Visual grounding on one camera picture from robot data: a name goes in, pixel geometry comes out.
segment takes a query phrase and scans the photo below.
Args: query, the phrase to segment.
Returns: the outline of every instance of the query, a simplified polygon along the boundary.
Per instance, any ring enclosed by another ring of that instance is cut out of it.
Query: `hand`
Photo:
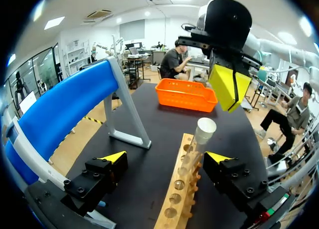
[[[297,131],[296,129],[292,128],[292,129],[291,129],[291,133],[294,134],[294,135],[297,135],[297,134],[298,134],[298,131]]]
[[[191,60],[191,57],[188,56],[186,59],[185,59],[187,62]]]

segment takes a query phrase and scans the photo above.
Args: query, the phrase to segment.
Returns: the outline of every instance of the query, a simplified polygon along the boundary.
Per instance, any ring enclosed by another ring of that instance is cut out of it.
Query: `wooden test tube rack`
[[[198,169],[201,163],[196,162],[188,174],[180,176],[178,169],[182,165],[183,158],[193,135],[184,133],[183,139],[178,151],[174,171],[169,183],[167,194],[155,224],[155,229],[184,229],[189,218],[192,205],[195,204],[194,194],[198,191],[196,186],[200,179]]]

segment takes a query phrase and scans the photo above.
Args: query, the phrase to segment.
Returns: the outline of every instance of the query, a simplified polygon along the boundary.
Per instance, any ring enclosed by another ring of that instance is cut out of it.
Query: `glass wall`
[[[7,80],[5,82],[5,84],[3,85],[3,93],[4,93],[4,100],[9,105],[8,112],[9,112],[10,117],[14,118],[14,116],[17,116],[18,118],[20,118],[20,116],[15,108],[15,105],[13,103],[13,97],[12,97],[11,91],[10,91],[9,80]]]
[[[40,93],[45,93],[58,83],[52,55],[52,48],[37,54],[32,58],[36,82]]]
[[[40,97],[39,90],[36,85],[36,81],[33,73],[33,66],[31,60],[21,65],[10,77],[9,85],[13,96],[13,101],[16,109],[20,116],[19,104],[28,95],[29,92],[33,91],[36,98]]]
[[[60,56],[59,56],[59,45],[56,44],[55,47],[53,48],[54,51],[54,57],[55,57],[55,63],[59,64],[60,63]]]
[[[12,111],[21,117],[19,104],[30,93],[34,92],[36,99],[58,83],[53,50],[49,48],[21,65],[5,82],[5,99],[11,104]]]

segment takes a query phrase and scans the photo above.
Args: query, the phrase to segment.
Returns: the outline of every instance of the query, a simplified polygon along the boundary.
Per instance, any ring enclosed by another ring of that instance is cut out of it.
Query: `black t-shirt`
[[[173,48],[168,51],[160,64],[161,77],[174,78],[174,76],[179,74],[174,68],[178,67],[182,62],[181,55],[176,51],[176,49]]]

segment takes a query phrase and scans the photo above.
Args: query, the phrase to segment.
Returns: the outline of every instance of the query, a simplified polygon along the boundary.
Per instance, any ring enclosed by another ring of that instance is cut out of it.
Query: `ceiling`
[[[80,27],[87,15],[98,9],[112,11],[112,16],[93,27],[108,27],[116,25],[116,19],[122,18],[121,23],[143,19],[183,16],[197,18],[199,7],[208,3],[209,0],[192,0],[190,2],[170,0],[46,0],[45,8],[41,17],[36,21],[30,21],[21,36],[15,54],[22,58],[28,52],[45,44],[55,41],[59,32],[65,29]],[[295,47],[311,52],[317,52],[313,38],[307,38],[298,21],[301,14],[286,0],[237,0],[242,3],[251,13],[253,18],[252,33],[257,37],[276,41],[279,31],[292,34],[297,45]],[[65,16],[59,26],[44,30],[48,20]],[[12,63],[10,67],[17,68],[19,65]]]

